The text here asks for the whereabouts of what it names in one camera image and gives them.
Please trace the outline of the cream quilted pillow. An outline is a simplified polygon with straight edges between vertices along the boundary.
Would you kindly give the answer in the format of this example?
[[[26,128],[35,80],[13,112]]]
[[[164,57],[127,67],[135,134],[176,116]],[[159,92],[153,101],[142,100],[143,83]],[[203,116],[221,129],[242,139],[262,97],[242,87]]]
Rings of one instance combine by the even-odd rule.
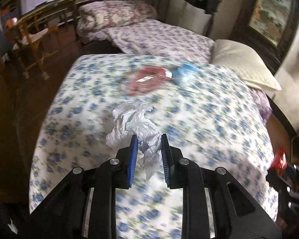
[[[251,88],[280,91],[281,86],[251,47],[227,39],[215,41],[210,63],[234,70]]]

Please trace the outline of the wooden chair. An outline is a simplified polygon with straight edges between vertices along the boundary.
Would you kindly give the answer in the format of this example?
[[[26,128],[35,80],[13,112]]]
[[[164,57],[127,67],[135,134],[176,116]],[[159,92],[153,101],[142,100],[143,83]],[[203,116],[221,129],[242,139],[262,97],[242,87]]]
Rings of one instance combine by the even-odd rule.
[[[43,39],[56,35],[59,48],[61,48],[60,30],[58,26],[48,26],[42,30],[39,29],[39,15],[42,12],[36,12],[21,19],[16,17],[9,19],[5,23],[8,37],[13,43],[12,51],[23,68],[23,75],[26,79],[29,76],[29,70],[38,66],[41,71],[41,76],[44,80],[49,79],[48,73],[43,69],[44,60],[56,54],[58,50],[51,53],[46,52],[43,44]],[[34,62],[29,66],[25,66],[22,60],[22,54],[27,53],[34,58]]]

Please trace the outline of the folded floral quilt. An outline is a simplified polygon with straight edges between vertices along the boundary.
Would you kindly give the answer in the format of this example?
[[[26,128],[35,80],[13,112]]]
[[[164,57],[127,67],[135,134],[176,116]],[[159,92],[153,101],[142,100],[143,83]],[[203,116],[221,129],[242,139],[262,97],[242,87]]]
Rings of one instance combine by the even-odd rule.
[[[106,29],[157,18],[154,7],[143,1],[96,1],[79,7],[77,33],[84,43],[106,40]]]

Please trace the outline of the clear red pastry wrapper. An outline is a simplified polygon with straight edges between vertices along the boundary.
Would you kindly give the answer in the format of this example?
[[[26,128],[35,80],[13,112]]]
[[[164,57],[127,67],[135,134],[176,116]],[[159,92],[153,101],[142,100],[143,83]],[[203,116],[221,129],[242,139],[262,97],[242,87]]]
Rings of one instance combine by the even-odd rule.
[[[150,93],[171,79],[172,72],[169,69],[143,65],[140,69],[127,74],[126,91],[129,96]]]

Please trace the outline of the white plastic bag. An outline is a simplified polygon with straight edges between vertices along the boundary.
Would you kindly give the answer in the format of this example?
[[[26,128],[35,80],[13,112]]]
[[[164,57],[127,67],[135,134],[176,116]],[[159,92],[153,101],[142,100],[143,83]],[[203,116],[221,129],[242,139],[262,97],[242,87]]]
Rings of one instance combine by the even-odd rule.
[[[137,136],[142,153],[138,164],[145,171],[147,181],[157,172],[161,160],[162,131],[145,116],[152,111],[153,106],[142,101],[121,103],[112,112],[113,129],[106,136],[106,145],[112,149],[128,146],[132,136]]]

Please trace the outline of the red snack bag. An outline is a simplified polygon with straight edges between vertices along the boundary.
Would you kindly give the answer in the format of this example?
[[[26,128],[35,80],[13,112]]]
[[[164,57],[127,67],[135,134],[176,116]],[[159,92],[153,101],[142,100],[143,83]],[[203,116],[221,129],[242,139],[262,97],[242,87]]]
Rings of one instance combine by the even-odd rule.
[[[286,160],[285,151],[283,149],[280,149],[280,151],[276,153],[270,167],[279,171],[284,171],[286,169],[287,160]]]

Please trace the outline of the purple floral bed sheet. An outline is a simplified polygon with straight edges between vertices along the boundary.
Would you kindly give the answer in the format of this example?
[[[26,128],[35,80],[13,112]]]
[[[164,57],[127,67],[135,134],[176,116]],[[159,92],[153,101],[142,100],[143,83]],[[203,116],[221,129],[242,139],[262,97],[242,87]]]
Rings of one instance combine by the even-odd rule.
[[[141,23],[105,30],[108,40],[131,55],[168,57],[194,63],[208,63],[214,41],[182,27],[148,19]]]

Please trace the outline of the lilac folded blanket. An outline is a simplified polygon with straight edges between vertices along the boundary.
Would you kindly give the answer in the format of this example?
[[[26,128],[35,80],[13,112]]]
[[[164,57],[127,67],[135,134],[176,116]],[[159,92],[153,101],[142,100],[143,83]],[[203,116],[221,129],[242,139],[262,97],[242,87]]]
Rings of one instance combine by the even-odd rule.
[[[267,95],[262,90],[258,90],[256,88],[251,87],[250,93],[264,123],[267,123],[268,119],[272,115],[272,108],[270,106],[270,102]]]

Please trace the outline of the framed landscape painting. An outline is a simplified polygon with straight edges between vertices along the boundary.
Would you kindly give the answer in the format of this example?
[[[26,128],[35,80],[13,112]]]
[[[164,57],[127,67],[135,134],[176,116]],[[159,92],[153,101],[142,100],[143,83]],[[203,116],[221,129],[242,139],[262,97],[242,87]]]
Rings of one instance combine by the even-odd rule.
[[[246,33],[259,43],[276,50],[289,45],[293,31],[289,30],[292,18],[298,21],[297,0],[251,0]]]

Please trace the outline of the blue face mask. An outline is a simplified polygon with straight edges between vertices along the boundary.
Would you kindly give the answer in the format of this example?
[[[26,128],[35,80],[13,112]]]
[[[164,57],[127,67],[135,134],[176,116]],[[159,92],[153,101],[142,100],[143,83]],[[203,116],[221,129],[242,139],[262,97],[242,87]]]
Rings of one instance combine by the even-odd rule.
[[[171,70],[172,80],[176,85],[186,85],[197,73],[198,68],[192,64],[182,64]]]

